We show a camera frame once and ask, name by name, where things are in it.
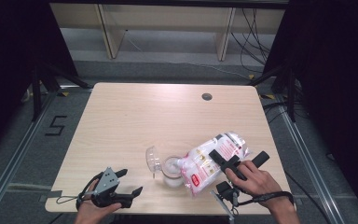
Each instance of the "plastic bag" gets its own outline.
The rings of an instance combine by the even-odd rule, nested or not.
[[[190,150],[182,159],[178,160],[181,174],[186,187],[190,188],[193,196],[213,183],[222,173],[220,166],[213,161],[209,153],[216,151],[226,160],[237,155],[242,161],[249,155],[245,141],[234,132],[221,133],[199,147]]]

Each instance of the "cable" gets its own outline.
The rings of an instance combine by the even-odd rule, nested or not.
[[[321,208],[321,206],[319,206],[319,204],[316,203],[316,201],[307,193],[307,191],[286,171],[284,170],[284,173],[289,176],[289,178],[291,180],[293,180],[293,182],[295,182],[296,185],[298,185],[298,187],[307,195],[307,197],[310,198],[310,200],[313,202],[313,204],[315,204],[316,208],[319,210],[319,212],[321,212],[321,214],[324,216],[325,221],[330,224],[330,220],[328,219],[327,215],[324,213],[323,209]]]
[[[291,204],[295,204],[295,199],[293,198],[293,195],[291,192],[277,191],[277,192],[271,192],[271,193],[254,196],[251,200],[248,200],[243,203],[238,203],[238,206],[246,205],[248,203],[262,203],[262,202],[268,201],[269,199],[277,198],[277,197],[287,197]]]
[[[264,112],[264,115],[267,116],[267,113],[268,113],[271,109],[272,109],[272,107],[269,108],[268,111]]]
[[[279,117],[280,115],[282,115],[284,112],[287,112],[287,110],[284,110],[283,112],[279,113],[277,116],[275,116],[272,120],[270,120],[268,122],[268,124],[270,124],[272,121],[274,121],[277,117]]]
[[[63,215],[63,213],[60,213],[59,215],[57,215],[54,219],[52,219],[48,224],[53,224],[59,217],[61,217]]]
[[[275,107],[275,106],[278,106],[278,105],[287,105],[287,102],[279,102],[279,103],[272,103],[272,104],[269,104],[269,105],[263,105],[263,110],[265,109],[269,109],[269,108],[272,108],[272,107]]]
[[[199,66],[199,67],[206,67],[206,68],[212,68],[216,71],[219,71],[219,72],[222,72],[222,73],[227,73],[227,74],[231,74],[231,75],[236,75],[236,76],[240,76],[240,77],[243,77],[247,80],[251,80],[250,78],[248,78],[247,76],[245,75],[242,75],[242,74],[239,74],[239,73],[234,73],[234,72],[228,72],[228,71],[225,71],[225,70],[222,70],[222,69],[219,69],[219,68],[216,68],[216,67],[213,67],[213,66],[210,66],[210,65],[206,65],[206,64],[200,64],[200,63],[175,63],[175,62],[169,62],[169,61],[164,61],[164,60],[153,60],[153,59],[150,59],[148,57],[145,56],[145,53],[142,49],[140,49],[138,46],[136,46],[129,37],[127,37],[128,41],[136,48],[138,49],[140,52],[143,53],[143,57],[145,57],[148,61],[150,62],[156,62],[156,63],[173,63],[173,64],[190,64],[190,65],[195,65],[195,66]]]
[[[249,54],[249,56],[251,56],[253,59],[255,59],[255,61],[257,61],[258,63],[261,63],[263,65],[265,64],[263,61],[261,61],[259,58],[257,58],[251,51],[249,51],[244,45],[242,45],[233,33],[231,33],[231,35],[234,37],[234,39],[238,43],[238,45],[240,45],[240,47]]]
[[[69,199],[65,200],[63,202],[59,202],[59,200],[62,199],[62,198],[69,198]],[[56,203],[57,204],[67,203],[67,202],[70,202],[70,201],[72,201],[72,200],[74,200],[76,198],[77,198],[77,196],[60,196],[59,198],[57,198]]]
[[[261,44],[260,42],[260,39],[258,37],[258,32],[257,32],[257,23],[255,21],[255,17],[256,17],[256,13],[257,13],[257,9],[255,8],[253,10],[254,12],[254,20],[252,21],[252,25],[250,24],[246,14],[245,14],[245,11],[244,11],[244,8],[242,9],[242,14],[243,14],[243,17],[246,19],[246,23],[248,23],[248,26],[249,26],[249,34],[248,34],[248,37],[246,38],[246,40],[249,38],[250,34],[252,34],[252,36],[254,37],[255,41],[257,42],[257,46],[253,45],[252,43],[249,42],[249,44],[254,47],[255,49],[259,49],[261,54],[263,55],[263,58],[264,60],[267,59],[267,56],[266,56],[266,53],[269,53],[269,48],[267,48],[266,46],[264,46],[263,44]]]
[[[253,69],[250,69],[248,67],[245,66],[245,64],[243,64],[243,61],[242,61],[242,54],[243,54],[243,49],[241,49],[241,54],[240,54],[240,61],[241,61],[241,65],[244,69],[246,69],[247,71],[249,72],[255,72],[255,73],[263,73],[262,71],[255,71]]]

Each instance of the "wire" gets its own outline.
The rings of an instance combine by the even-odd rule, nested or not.
[[[231,212],[234,216],[238,216],[240,214],[238,212],[237,208],[234,207],[234,205],[232,205],[232,207],[231,207]]]
[[[279,102],[279,103],[272,103],[272,104],[269,104],[269,105],[263,105],[263,109],[269,109],[269,108],[272,108],[272,107],[275,107],[275,106],[278,106],[278,105],[287,105],[287,102]]]
[[[48,224],[52,224],[54,223],[59,217],[61,217],[63,215],[63,213],[60,213],[59,215],[57,215],[54,219],[52,219]]]
[[[255,73],[263,73],[262,71],[256,71],[256,70],[253,70],[253,69],[250,69],[248,67],[245,66],[245,64],[243,64],[243,61],[242,61],[242,54],[243,54],[243,49],[241,49],[241,54],[240,54],[240,61],[241,61],[241,65],[244,69],[246,69],[247,71],[249,72],[255,72]]]
[[[316,203],[316,201],[307,193],[307,191],[286,171],[284,170],[284,173],[289,176],[289,178],[291,180],[293,180],[293,182],[295,182],[296,185],[298,185],[298,187],[307,195],[307,197],[310,198],[310,200],[313,202],[313,204],[315,204],[316,208],[319,210],[319,212],[321,212],[321,214],[324,216],[325,221],[330,224],[330,220],[328,219],[327,215],[325,214],[324,210],[321,208],[321,206],[319,206],[319,204]]]
[[[264,115],[267,116],[267,113],[268,113],[271,109],[272,109],[272,107],[269,108],[268,111],[264,112]]]
[[[69,198],[69,199],[67,199],[67,200],[65,200],[63,202],[59,202],[59,200],[63,199],[63,198]],[[57,198],[56,203],[57,204],[67,203],[67,202],[70,202],[70,201],[72,201],[72,200],[74,200],[76,198],[77,198],[77,196],[61,196],[61,197]]]
[[[251,51],[249,51],[243,44],[241,44],[240,41],[238,41],[237,37],[235,37],[235,35],[233,33],[231,33],[231,35],[234,37],[235,41],[242,48],[242,50],[246,51],[246,53],[248,53],[249,56],[251,56],[253,59],[255,59],[255,61],[257,61],[258,63],[261,63],[262,65],[265,64],[263,61],[261,61],[259,58],[257,58]]]
[[[287,110],[284,110],[283,112],[279,113],[278,115],[276,115],[272,120],[270,120],[268,122],[268,124],[270,124],[272,121],[274,121],[277,117],[279,117],[280,115],[282,115],[284,112],[287,112]]]
[[[190,65],[195,65],[195,66],[199,66],[199,67],[206,67],[206,68],[212,68],[216,71],[219,71],[219,72],[222,72],[222,73],[227,73],[227,74],[231,74],[231,75],[236,75],[236,76],[240,76],[240,77],[243,77],[247,80],[251,80],[250,78],[248,78],[247,76],[245,75],[242,75],[242,74],[239,74],[239,73],[234,73],[234,72],[228,72],[228,71],[225,71],[225,70],[222,70],[220,68],[216,68],[216,67],[213,67],[213,66],[210,66],[210,65],[206,65],[206,64],[200,64],[200,63],[175,63],[175,62],[169,62],[169,61],[164,61],[164,60],[154,60],[154,59],[150,59],[148,57],[145,56],[145,52],[139,48],[138,46],[136,46],[132,40],[127,37],[128,41],[136,48],[138,49],[140,52],[143,53],[143,57],[145,57],[148,61],[150,62],[156,62],[156,63],[173,63],[173,64],[190,64]]]
[[[252,21],[252,25],[250,24],[246,14],[245,14],[245,11],[244,11],[244,8],[242,9],[242,14],[243,14],[243,17],[246,19],[246,23],[248,23],[248,26],[249,26],[249,34],[248,34],[248,37],[246,38],[246,41],[249,39],[249,36],[250,34],[252,34],[252,36],[254,37],[255,41],[257,42],[257,46],[253,45],[252,43],[249,42],[249,44],[254,47],[255,49],[259,49],[260,50],[260,53],[261,55],[263,56],[264,60],[267,59],[267,55],[266,53],[269,53],[270,52],[270,49],[267,48],[266,46],[264,46],[263,44],[261,44],[260,42],[260,39],[258,37],[258,32],[257,32],[257,23],[255,21],[255,17],[256,17],[256,13],[257,13],[257,9],[255,8],[253,10],[254,12],[254,16],[253,16],[253,21]]]

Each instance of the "black cable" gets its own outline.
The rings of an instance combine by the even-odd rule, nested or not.
[[[243,46],[240,41],[238,41],[237,37],[235,37],[235,35],[233,33],[231,33],[231,35],[234,37],[235,41],[238,43],[238,45],[240,45],[240,47],[246,51],[249,56],[251,56],[253,59],[255,59],[255,61],[257,61],[258,63],[261,63],[261,64],[265,64],[263,61],[261,61],[259,58],[257,58],[251,51],[249,51],[245,46]]]
[[[268,111],[264,112],[264,115],[267,116],[267,113],[272,109],[273,107],[270,107]]]
[[[245,46],[246,44],[249,44],[249,45],[252,46],[253,48],[258,49],[257,46],[255,46],[254,44],[252,44],[251,42],[249,42],[249,37],[251,36],[251,33],[249,33],[248,36],[245,36],[245,34],[242,33],[242,36],[243,36],[243,38],[245,39],[245,43],[243,44],[244,46]]]
[[[232,205],[232,207],[231,207],[231,212],[232,212],[232,215],[234,215],[234,216],[238,216],[240,214],[240,212],[238,212],[237,208],[235,208],[234,205]]]
[[[277,116],[275,116],[272,120],[270,120],[268,122],[268,124],[270,124],[273,120],[275,120],[277,117],[279,117],[280,115],[282,115],[284,112],[287,112],[287,110],[284,110],[283,112],[279,113]]]
[[[254,21],[255,21],[255,15],[256,15],[256,13],[257,13],[257,9],[254,8]],[[257,23],[256,23],[256,22],[255,22],[255,40],[256,40],[256,42],[257,42],[259,48],[260,48],[260,53],[261,53],[261,55],[263,56],[264,62],[265,62],[265,61],[267,60],[267,56],[266,56],[264,50],[262,50],[262,48],[261,48],[260,39],[258,38]]]
[[[59,215],[57,215],[54,219],[52,219],[48,224],[53,224],[59,217],[61,217],[63,215],[63,213],[60,213]]]
[[[245,64],[243,64],[243,61],[242,61],[242,54],[243,54],[243,49],[241,49],[241,54],[240,54],[240,61],[241,61],[241,65],[244,69],[246,69],[247,71],[249,72],[254,72],[254,73],[263,73],[262,71],[255,71],[253,69],[250,69],[248,67],[245,66]]]
[[[321,214],[324,216],[325,221],[330,224],[330,220],[328,219],[327,215],[325,214],[324,210],[321,208],[321,206],[319,206],[319,204],[316,203],[316,201],[310,197],[310,195],[307,193],[307,191],[286,171],[284,170],[284,173],[289,176],[289,178],[291,180],[293,180],[293,182],[295,182],[296,185],[298,185],[298,187],[307,195],[307,197],[310,198],[310,200],[313,202],[313,204],[315,204],[316,208],[319,210],[319,212],[321,212]]]
[[[275,107],[275,106],[278,106],[278,105],[287,105],[287,102],[279,102],[279,103],[272,103],[272,104],[269,104],[269,105],[263,105],[263,110],[265,109],[268,109],[268,108],[272,108],[272,107]]]
[[[243,17],[246,19],[246,22],[248,23],[248,26],[249,26],[249,35],[252,34],[252,36],[254,37],[254,39],[256,40],[257,44],[259,47],[257,46],[254,46],[253,44],[249,43],[251,46],[253,46],[254,48],[256,49],[260,49],[260,50],[263,50],[262,54],[265,54],[265,52],[269,53],[270,49],[267,48],[266,46],[264,46],[263,44],[261,44],[260,42],[260,39],[258,38],[258,32],[257,32],[257,24],[255,22],[255,15],[256,15],[256,10],[254,10],[254,20],[252,21],[252,25],[250,24],[246,14],[245,14],[245,11],[244,9],[242,9],[242,14],[243,14]]]
[[[271,192],[271,193],[254,196],[251,200],[248,200],[243,203],[238,203],[237,207],[246,205],[248,203],[262,203],[262,202],[268,201],[269,199],[273,199],[273,198],[277,198],[277,197],[287,197],[291,204],[295,204],[295,200],[294,200],[291,192],[277,191],[277,192]]]

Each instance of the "hand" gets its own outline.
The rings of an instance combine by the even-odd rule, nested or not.
[[[89,185],[89,191],[95,188],[98,179]],[[90,195],[86,195],[83,203],[80,204],[77,212],[75,224],[97,224],[107,215],[117,211],[121,207],[121,203],[113,203],[106,207],[97,207],[95,204],[88,200]]]
[[[238,170],[246,176],[246,181],[229,168],[226,169],[227,178],[252,196],[282,191],[269,172],[259,170],[251,161],[242,161]],[[267,207],[278,223],[299,223],[296,209],[286,197],[272,198],[260,204]]]

